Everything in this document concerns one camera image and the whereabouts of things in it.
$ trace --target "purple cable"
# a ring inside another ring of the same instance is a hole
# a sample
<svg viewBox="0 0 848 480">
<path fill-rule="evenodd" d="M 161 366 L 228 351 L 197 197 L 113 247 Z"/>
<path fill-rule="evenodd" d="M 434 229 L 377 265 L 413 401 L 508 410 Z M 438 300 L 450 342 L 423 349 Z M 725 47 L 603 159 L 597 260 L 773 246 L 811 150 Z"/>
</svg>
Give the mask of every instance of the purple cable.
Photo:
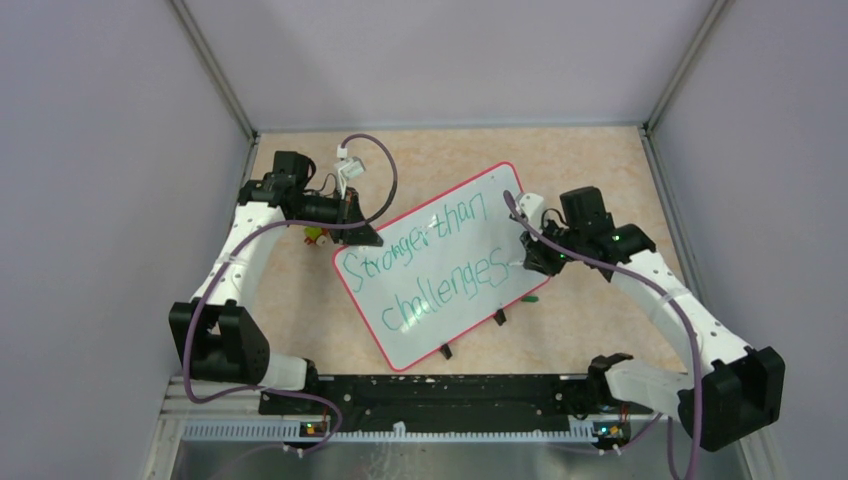
<svg viewBox="0 0 848 480">
<path fill-rule="evenodd" d="M 252 242 L 256 237 L 267 232 L 268 230 L 271 230 L 272 228 L 287 227 L 289 225 L 302 225 L 302 226 L 307 226 L 307 227 L 326 228 L 328 230 L 350 230 L 350 229 L 359 228 L 359 227 L 363 227 L 365 225 L 368 225 L 369 223 L 373 222 L 378 217 L 380 217 L 383 213 L 385 213 L 386 210 L 389 209 L 389 206 L 391 205 L 392 200 L 394 200 L 395 193 L 397 192 L 398 173 L 397 173 L 397 165 L 395 164 L 395 159 L 394 159 L 394 157 L 392 157 L 392 154 L 391 154 L 391 152 L 389 152 L 389 149 L 386 148 L 385 145 L 383 145 L 383 142 L 381 142 L 381 141 L 377 140 L 375 137 L 368 135 L 368 134 L 365 134 L 365 133 L 355 133 L 353 135 L 349 135 L 347 138 L 345 138 L 342 141 L 342 144 L 341 144 L 342 147 L 347 145 L 347 143 L 349 141 L 356 139 L 356 138 L 364 138 L 366 140 L 370 140 L 370 141 L 374 142 L 378 147 L 380 147 L 380 150 L 382 150 L 383 153 L 386 155 L 386 158 L 389 160 L 389 164 L 392 167 L 392 175 L 393 175 L 392 188 L 389 191 L 389 195 L 386 198 L 386 202 L 383 204 L 382 207 L 380 207 L 380 209 L 374 215 L 372 215 L 370 218 L 363 220 L 361 222 L 346 223 L 346 224 L 339 224 L 339 225 L 330 224 L 330 223 L 309 222 L 309 221 L 305 221 L 305 220 L 283 220 L 283 221 L 280 221 L 280 222 L 269 223 L 268 225 L 264 225 L 263 227 L 256 229 L 256 231 L 251 232 L 248 236 L 246 236 L 244 238 L 244 240 L 242 240 L 241 242 L 239 242 L 238 245 L 236 245 L 236 247 L 230 253 L 230 256 L 231 257 L 238 256 L 238 254 L 248 244 L 250 244 L 250 242 Z M 206 290 L 203 291 L 203 295 L 201 295 L 200 300 L 197 302 L 197 306 L 195 307 L 194 312 L 192 313 L 192 316 L 191 316 L 191 321 L 189 322 L 188 332 L 186 334 L 185 348 L 183 349 L 183 365 L 182 365 L 182 367 L 183 367 L 183 387 L 185 388 L 186 396 L 193 403 L 207 403 L 207 402 L 211 402 L 212 400 L 221 398 L 224 395 L 229 395 L 229 394 L 235 393 L 235 392 L 243 392 L 243 391 L 247 391 L 247 390 L 264 390 L 264 391 L 268 391 L 270 393 L 280 395 L 280 396 L 284 396 L 284 397 L 292 397 L 292 398 L 301 398 L 301 399 L 306 399 L 306 400 L 312 400 L 312 401 L 319 402 L 319 403 L 322 403 L 324 405 L 327 405 L 328 407 L 332 408 L 333 411 L 336 413 L 336 415 L 338 416 L 338 421 L 336 422 L 335 426 L 330 430 L 329 434 L 326 435 L 323 439 L 321 439 L 320 442 L 318 442 L 314 446 L 309 447 L 308 449 L 303 451 L 304 455 L 306 453 L 313 452 L 316 449 L 321 448 L 324 444 L 326 444 L 330 440 L 330 438 L 333 435 L 335 435 L 336 432 L 338 432 L 338 430 L 342 426 L 342 413 L 341 413 L 341 410 L 339 410 L 338 406 L 335 403 L 333 403 L 333 402 L 331 402 L 327 399 L 318 397 L 316 395 L 310 395 L 308 393 L 289 392 L 289 391 L 285 391 L 285 390 L 277 390 L 277 389 L 272 389 L 272 388 L 260 387 L 258 385 L 242 385 L 242 386 L 238 386 L 238 387 L 232 387 L 232 388 L 222 390 L 220 392 L 214 393 L 212 395 L 209 395 L 208 397 L 203 397 L 203 398 L 196 396 L 191 389 L 191 375 L 190 375 L 191 374 L 191 370 L 190 370 L 190 367 L 191 367 L 191 362 L 190 362 L 191 350 L 192 350 L 192 346 L 194 345 L 194 335 L 195 335 L 195 332 L 197 331 L 197 324 L 200 320 L 200 312 L 203 311 L 203 307 L 206 305 L 206 302 L 209 301 L 209 297 L 212 295 L 212 292 L 215 290 L 215 287 L 218 286 L 218 282 L 220 282 L 221 277 L 224 276 L 224 273 L 227 271 L 227 268 L 229 268 L 229 266 L 230 266 L 230 262 L 224 262 L 224 263 L 221 264 L 221 268 L 219 268 L 218 271 L 215 272 L 215 275 L 212 277 L 212 280 L 209 282 L 209 285 L 207 285 Z M 247 454 L 249 454 L 252 451 L 253 450 L 251 450 L 251 451 L 247 452 L 246 454 L 238 457 L 236 460 L 240 460 L 241 458 L 247 456 Z"/>
<path fill-rule="evenodd" d="M 648 432 L 650 432 L 651 430 L 654 429 L 654 427 L 657 425 L 657 422 L 660 421 L 660 418 L 662 418 L 662 414 L 658 413 L 653 419 L 651 419 L 650 422 L 648 422 L 647 425 L 642 427 L 642 430 L 639 430 L 639 433 L 637 433 L 636 435 L 633 435 L 633 438 L 631 438 L 630 441 L 627 442 L 627 445 L 624 445 L 623 447 L 619 447 L 618 451 L 619 452 L 625 452 L 625 451 L 629 450 L 630 447 L 632 447 L 633 445 L 638 443 L 639 440 L 642 440 L 642 438 L 644 438 L 645 435 L 648 434 Z M 563 452 L 568 452 L 568 453 L 578 453 L 580 455 L 594 455 L 594 456 L 599 455 L 598 454 L 599 450 L 586 450 L 584 448 L 561 447 L 559 445 L 551 445 L 551 446 L 554 447 L 557 450 L 562 450 Z"/>
<path fill-rule="evenodd" d="M 660 287 L 656 282 L 651 280 L 650 278 L 640 275 L 634 271 L 628 270 L 626 268 L 619 267 L 617 265 L 613 265 L 611 263 L 601 262 L 600 260 L 595 260 L 594 258 L 587 257 L 585 255 L 581 255 L 577 252 L 572 252 L 571 250 L 562 248 L 551 240 L 542 236 L 539 231 L 534 229 L 527 223 L 527 220 L 521 217 L 521 214 L 518 213 L 518 209 L 515 205 L 515 199 L 512 198 L 512 194 L 509 191 L 504 190 L 503 193 L 504 201 L 506 202 L 507 207 L 510 212 L 512 212 L 513 217 L 520 223 L 524 228 L 530 232 L 534 237 L 539 239 L 542 243 L 547 245 L 554 250 L 568 255 L 569 257 L 580 260 L 581 262 L 591 265 L 596 268 L 602 268 L 604 270 L 608 270 L 615 273 L 621 273 L 622 275 L 626 275 L 635 280 L 639 280 L 645 285 L 649 286 L 652 290 L 657 292 L 660 297 L 664 297 L 668 295 L 668 292 L 665 291 L 662 287 Z M 686 335 L 689 337 L 689 349 L 692 352 L 692 375 L 693 375 L 693 384 L 695 388 L 695 419 L 693 422 L 692 428 L 692 450 L 689 456 L 689 466 L 686 468 L 686 476 L 684 478 L 694 479 L 695 478 L 695 470 L 698 466 L 698 459 L 700 457 L 700 444 L 701 444 L 701 430 L 703 427 L 703 409 L 704 409 L 704 397 L 701 389 L 701 359 L 698 355 L 698 339 L 695 335 L 695 329 L 692 327 L 692 322 L 689 320 L 689 317 L 686 315 L 686 312 L 683 311 L 683 308 L 677 303 L 677 300 L 671 299 L 668 302 L 671 305 L 671 308 L 674 309 L 675 313 L 680 317 L 680 320 L 683 322 L 683 328 L 686 330 Z"/>
</svg>

